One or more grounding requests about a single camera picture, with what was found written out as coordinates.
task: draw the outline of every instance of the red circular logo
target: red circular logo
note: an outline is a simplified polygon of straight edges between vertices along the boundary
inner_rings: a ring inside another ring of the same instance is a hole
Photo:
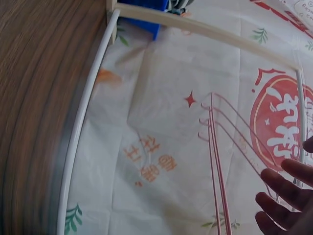
[[[312,110],[313,91],[303,88],[306,110]],[[284,159],[299,159],[300,115],[297,81],[286,74],[271,78],[257,96],[250,116],[252,146],[268,168],[280,171]]]

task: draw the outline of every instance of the red star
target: red star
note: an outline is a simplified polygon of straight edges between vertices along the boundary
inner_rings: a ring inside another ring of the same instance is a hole
[[[194,98],[192,97],[192,91],[190,93],[190,95],[187,98],[184,98],[184,100],[186,100],[188,102],[188,107],[190,108],[190,106],[193,103],[196,103],[196,101],[194,100]]]

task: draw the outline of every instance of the orange print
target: orange print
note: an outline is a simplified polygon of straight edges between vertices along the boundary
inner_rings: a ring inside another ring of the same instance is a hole
[[[157,176],[160,174],[156,165],[150,165],[148,167],[143,167],[140,171],[141,176],[148,182],[153,182]]]
[[[113,87],[118,87],[122,84],[122,78],[109,70],[100,69],[97,74],[96,83],[106,83]]]
[[[123,149],[123,150],[124,150],[125,154],[127,155],[127,157],[129,159],[131,159],[133,162],[136,162],[136,161],[141,159],[141,156],[139,155],[139,148],[135,148],[132,145],[132,151],[131,152],[127,151],[126,149]]]
[[[142,187],[142,183],[140,181],[135,182],[135,185],[138,187]]]
[[[189,17],[189,16],[191,16],[191,13],[189,11],[186,11],[186,12],[182,13],[181,16]]]
[[[164,154],[158,159],[158,163],[161,166],[162,169],[165,169],[166,171],[174,170],[177,166],[175,159],[168,155]]]
[[[151,136],[147,136],[147,139],[140,139],[139,141],[143,143],[143,147],[148,150],[148,153],[153,153],[160,148],[160,144],[156,144],[156,139]]]

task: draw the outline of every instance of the finger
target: finger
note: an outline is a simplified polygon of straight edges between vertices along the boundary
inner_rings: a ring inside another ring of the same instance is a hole
[[[301,190],[271,169],[263,170],[261,179],[288,204],[299,211],[303,211],[311,198],[312,193],[310,190]]]
[[[286,235],[287,232],[279,228],[263,211],[255,215],[255,220],[264,235]]]
[[[281,227],[289,230],[298,221],[301,213],[291,212],[285,207],[277,204],[266,193],[260,192],[256,195],[255,201]]]
[[[302,146],[305,151],[313,153],[313,136],[304,141]]]
[[[283,160],[281,163],[281,167],[291,176],[313,187],[312,167],[291,159]]]

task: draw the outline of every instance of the red wire frame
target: red wire frame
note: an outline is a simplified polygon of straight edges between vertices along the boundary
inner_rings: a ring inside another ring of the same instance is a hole
[[[219,100],[224,101],[230,108],[233,110],[237,116],[243,121],[246,127],[249,128],[250,133],[258,139],[259,143],[261,146],[267,151],[268,155],[272,159],[272,162],[274,165],[277,165],[276,162],[274,161],[274,157],[271,154],[271,152],[266,148],[266,146],[261,142],[261,140],[256,136],[256,134],[252,131],[250,126],[247,124],[247,122],[243,119],[243,117],[237,112],[237,110],[221,95],[216,94],[216,93],[210,93],[209,94],[211,98],[211,105],[210,106],[205,106],[203,103],[201,104],[201,107],[205,110],[208,111],[209,114],[209,119],[206,119],[205,121],[199,119],[199,123],[203,126],[207,126],[208,128],[208,139],[202,137],[200,133],[198,133],[198,137],[206,142],[208,142],[208,149],[209,149],[209,154],[210,154],[210,162],[211,162],[211,173],[212,173],[212,181],[213,181],[213,192],[214,192],[214,200],[215,200],[215,212],[216,212],[216,220],[217,220],[217,229],[218,229],[218,235],[221,235],[221,223],[220,223],[220,216],[219,216],[219,208],[218,208],[218,201],[217,201],[217,194],[216,194],[216,188],[215,188],[215,175],[214,175],[214,167],[213,167],[213,158],[212,155],[214,155],[216,167],[217,167],[217,174],[218,174],[218,179],[219,179],[219,185],[220,185],[220,190],[221,190],[221,198],[222,198],[222,206],[223,206],[223,211],[224,211],[224,217],[225,217],[225,227],[226,227],[226,235],[231,235],[231,223],[230,223],[230,218],[229,218],[229,209],[228,209],[228,202],[227,202],[227,197],[226,197],[226,190],[225,190],[225,184],[224,184],[224,179],[223,179],[223,174],[222,174],[222,167],[221,167],[221,161],[220,161],[220,156],[219,156],[219,151],[218,151],[218,145],[217,145],[217,137],[216,137],[216,127],[215,124],[219,125],[225,133],[229,136],[231,140],[233,140],[234,144],[237,146],[237,148],[240,150],[244,158],[249,162],[250,166],[253,168],[253,170],[257,173],[258,176],[260,176],[260,173],[258,170],[255,168],[255,166],[252,164],[252,162],[249,160],[247,155],[242,151],[242,149],[238,146],[236,141],[232,138],[232,136],[227,132],[227,130],[223,127],[221,123],[218,121],[214,120],[214,114],[213,111],[216,111],[217,113],[223,115],[224,118],[234,127],[234,129],[239,133],[239,135],[245,140],[245,142],[249,145],[249,147],[254,151],[254,153],[258,156],[257,152],[255,149],[252,147],[252,145],[247,141],[247,139],[244,137],[244,135],[239,131],[239,129],[236,127],[235,124],[231,122],[231,120],[226,116],[226,114],[214,107],[214,97],[216,96]],[[268,186],[265,184],[268,194],[274,199],[278,200],[278,196],[275,195],[273,196],[268,188]]]

